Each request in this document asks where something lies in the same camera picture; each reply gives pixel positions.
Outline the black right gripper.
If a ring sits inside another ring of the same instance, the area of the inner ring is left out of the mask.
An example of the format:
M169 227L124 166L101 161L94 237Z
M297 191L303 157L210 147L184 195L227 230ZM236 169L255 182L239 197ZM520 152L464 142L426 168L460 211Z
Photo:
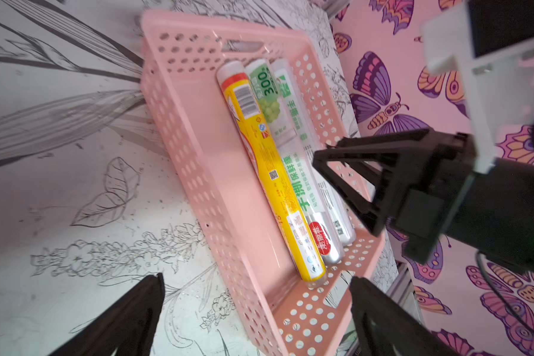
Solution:
M396 158L385 189L392 201L385 221L380 222L380 209L374 201L364 198L328 163L348 159L376 161L388 155ZM316 151L313 167L337 191L369 234L378 237L385 226L405 235L403 256L426 264L472 185L475 158L471 135L426 128L344 138L336 146Z

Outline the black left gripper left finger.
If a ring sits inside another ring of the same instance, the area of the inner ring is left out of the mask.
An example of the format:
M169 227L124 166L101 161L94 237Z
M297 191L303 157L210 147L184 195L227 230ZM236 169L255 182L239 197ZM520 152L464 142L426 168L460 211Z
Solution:
M135 287L52 355L149 355L165 298L163 274Z

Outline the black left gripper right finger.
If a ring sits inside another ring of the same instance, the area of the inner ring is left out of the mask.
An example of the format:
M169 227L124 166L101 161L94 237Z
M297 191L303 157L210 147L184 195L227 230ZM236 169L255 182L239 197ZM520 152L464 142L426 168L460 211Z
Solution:
M357 333L355 355L456 355L370 280L353 277L352 320Z

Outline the clear white wrap roll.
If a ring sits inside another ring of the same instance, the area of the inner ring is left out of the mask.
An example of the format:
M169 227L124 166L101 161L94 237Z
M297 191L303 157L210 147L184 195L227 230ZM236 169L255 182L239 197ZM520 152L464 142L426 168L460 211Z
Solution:
M314 152L322 150L323 146L314 130L292 67L287 59L276 59L271 63L271 69L279 82L283 99L295 121L296 131L301 138L309 164L312 166ZM343 201L315 169L313 169L313 174L340 242L343 246L352 244L356 240L356 233Z

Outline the white green 300 wrap roll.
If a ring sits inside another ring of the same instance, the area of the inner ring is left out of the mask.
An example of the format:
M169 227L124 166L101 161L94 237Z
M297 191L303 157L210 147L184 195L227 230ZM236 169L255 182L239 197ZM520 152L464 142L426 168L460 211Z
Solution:
M326 265L335 265L344 258L344 249L331 217L320 195L303 141L300 138L291 99L283 93L282 84L265 59L256 59L245 67L260 108L266 118L277 150L285 166L298 203L313 233L317 248Z

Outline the yellow red wrap roll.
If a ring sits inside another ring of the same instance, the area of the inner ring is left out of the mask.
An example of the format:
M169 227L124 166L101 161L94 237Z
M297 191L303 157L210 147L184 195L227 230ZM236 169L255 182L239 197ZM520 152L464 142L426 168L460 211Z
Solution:
M267 119L241 61L230 61L216 78L234 117L293 262L311 289L326 282L326 267L299 206Z

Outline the pink perforated plastic basket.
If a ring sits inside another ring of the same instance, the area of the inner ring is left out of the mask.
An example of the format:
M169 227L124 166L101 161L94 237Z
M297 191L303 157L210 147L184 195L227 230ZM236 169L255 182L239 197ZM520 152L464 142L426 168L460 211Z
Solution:
M250 341L266 355L334 355L352 319L348 285L384 247L352 218L356 241L326 284L301 281L216 79L229 60L287 59L324 145L346 136L307 34L149 10L141 90Z

